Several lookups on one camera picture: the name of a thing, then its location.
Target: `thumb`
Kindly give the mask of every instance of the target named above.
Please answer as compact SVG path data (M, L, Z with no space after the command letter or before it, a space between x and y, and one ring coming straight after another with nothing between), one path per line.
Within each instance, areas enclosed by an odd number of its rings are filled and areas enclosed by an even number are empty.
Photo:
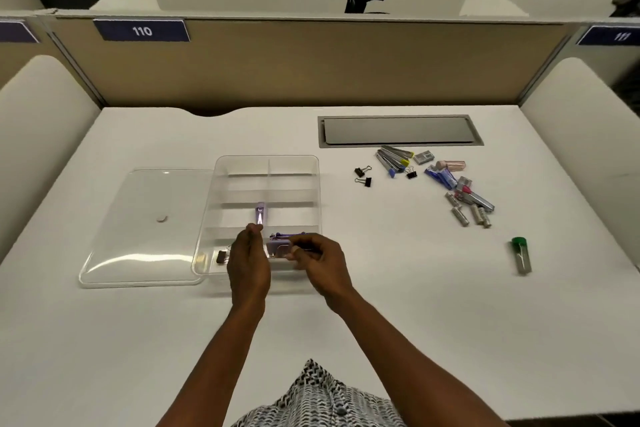
M291 247L291 254L293 255L293 258L295 258L296 261L298 262L298 267L296 267L298 269L307 270L309 264L313 262L313 259L309 257L307 252L302 250L297 245L293 245Z

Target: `shirt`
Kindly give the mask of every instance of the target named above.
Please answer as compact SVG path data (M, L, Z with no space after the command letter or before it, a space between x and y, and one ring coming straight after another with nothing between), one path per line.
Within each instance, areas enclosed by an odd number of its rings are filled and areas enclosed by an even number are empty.
M289 391L258 407L233 427L406 427L393 404L334 379L307 361Z

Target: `binder clip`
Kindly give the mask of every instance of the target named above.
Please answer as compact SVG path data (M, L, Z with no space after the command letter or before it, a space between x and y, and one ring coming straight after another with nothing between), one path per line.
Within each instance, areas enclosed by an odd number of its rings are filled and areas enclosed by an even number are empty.
M356 167L353 172L355 172L358 177L364 177L364 173L367 171L371 171L371 166L368 165L367 167L364 167L364 169L360 169L359 167Z
M356 182L359 182L361 184L364 184L364 187L371 187L371 178L368 177L366 179L356 179Z
M413 166L410 165L406 168L406 178L413 179L415 177L418 177L418 173L415 171L415 169L413 169Z

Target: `desk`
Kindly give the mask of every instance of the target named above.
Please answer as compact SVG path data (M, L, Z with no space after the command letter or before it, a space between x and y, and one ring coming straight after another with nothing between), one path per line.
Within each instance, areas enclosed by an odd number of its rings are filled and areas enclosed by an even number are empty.
M391 180L372 148L319 149L317 117L340 114L469 114L484 146L431 150L467 161L496 205L493 228L463 229L443 187L422 173ZM277 153L318 156L323 231L358 290L499 415L640 407L640 276L519 108L107 108L0 266L0 424L154 425L230 300L206 284L81 289L100 221L135 167ZM372 188L353 182L367 164ZM515 236L529 241L526 278L506 245ZM319 296L269 296L225 424L276 400L308 358L385 395Z

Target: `person's right hand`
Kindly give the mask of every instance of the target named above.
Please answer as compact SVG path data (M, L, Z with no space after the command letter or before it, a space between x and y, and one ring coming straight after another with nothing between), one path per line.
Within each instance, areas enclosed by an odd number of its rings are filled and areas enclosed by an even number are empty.
M298 262L296 268L307 271L309 281L332 310L335 311L340 300L355 293L340 244L317 234L296 235L289 237L289 240L293 246L287 258ZM306 252L298 245L305 248L312 246L321 255Z

